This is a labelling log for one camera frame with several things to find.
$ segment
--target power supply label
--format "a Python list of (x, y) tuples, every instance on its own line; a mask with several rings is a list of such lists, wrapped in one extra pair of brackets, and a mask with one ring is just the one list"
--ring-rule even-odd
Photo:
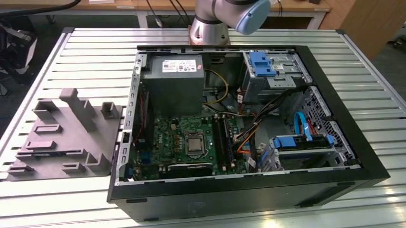
[(164, 61), (164, 73), (197, 72), (197, 60), (166, 60)]

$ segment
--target workbench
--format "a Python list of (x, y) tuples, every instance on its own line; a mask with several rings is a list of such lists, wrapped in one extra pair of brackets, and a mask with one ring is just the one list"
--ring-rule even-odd
[[(54, 7), (70, 3), (73, 0), (2, 0), (0, 13), (21, 9), (35, 9), (43, 7)], [(174, 6), (169, 0), (150, 0), (157, 15), (178, 15)], [(189, 15), (196, 14), (196, 0), (180, 0)], [(49, 15), (137, 15), (140, 27), (148, 28), (148, 16), (153, 15), (146, 0), (115, 0), (111, 4), (89, 4), (89, 0), (83, 0), (78, 6), (70, 10), (57, 11)], [(312, 18), (308, 29), (318, 29), (325, 15), (330, 12), (332, 7), (322, 0), (321, 4), (312, 4), (304, 0), (282, 0), (284, 17), (305, 17)], [(280, 14), (280, 5), (276, 4), (269, 13), (269, 17), (277, 17)]]
[[(406, 103), (347, 35), (334, 30), (230, 31), (234, 45), (308, 45), (372, 143), (392, 178), (322, 207), (160, 221), (174, 227), (361, 227), (406, 222)], [(67, 28), (0, 140), (0, 179), (15, 161), (37, 115), (39, 99), (58, 100), (77, 87), (93, 105), (127, 105), (138, 45), (186, 45), (186, 29)], [(110, 176), (0, 182), (0, 227), (53, 225), (130, 227), (137, 223), (109, 204)]]

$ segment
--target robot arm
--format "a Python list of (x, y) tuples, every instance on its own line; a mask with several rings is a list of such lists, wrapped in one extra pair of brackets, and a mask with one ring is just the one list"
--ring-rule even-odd
[(228, 26), (244, 35), (250, 35), (264, 24), (270, 7), (269, 0), (197, 0), (192, 44), (228, 44)]

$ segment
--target cpu socket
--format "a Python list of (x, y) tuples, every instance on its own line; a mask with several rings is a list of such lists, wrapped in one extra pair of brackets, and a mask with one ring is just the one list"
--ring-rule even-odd
[(192, 158), (200, 158), (206, 154), (205, 136), (202, 133), (188, 133), (186, 140), (186, 155)]

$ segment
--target yellow wire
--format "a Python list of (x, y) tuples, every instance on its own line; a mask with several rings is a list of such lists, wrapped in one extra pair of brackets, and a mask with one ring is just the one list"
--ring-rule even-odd
[(226, 92), (225, 92), (225, 95), (222, 96), (222, 98), (220, 98), (220, 99), (216, 100), (216, 101), (204, 102), (204, 104), (208, 105), (208, 104), (216, 104), (216, 103), (221, 102), (221, 101), (228, 97), (228, 94), (229, 94), (229, 83), (228, 83), (226, 79), (222, 77), (222, 75), (221, 75), (218, 72), (216, 72), (216, 71), (213, 71), (213, 70), (206, 70), (206, 71), (210, 71), (212, 73), (214, 73), (214, 74), (224, 80), (224, 82), (225, 82), (225, 84), (226, 84)]

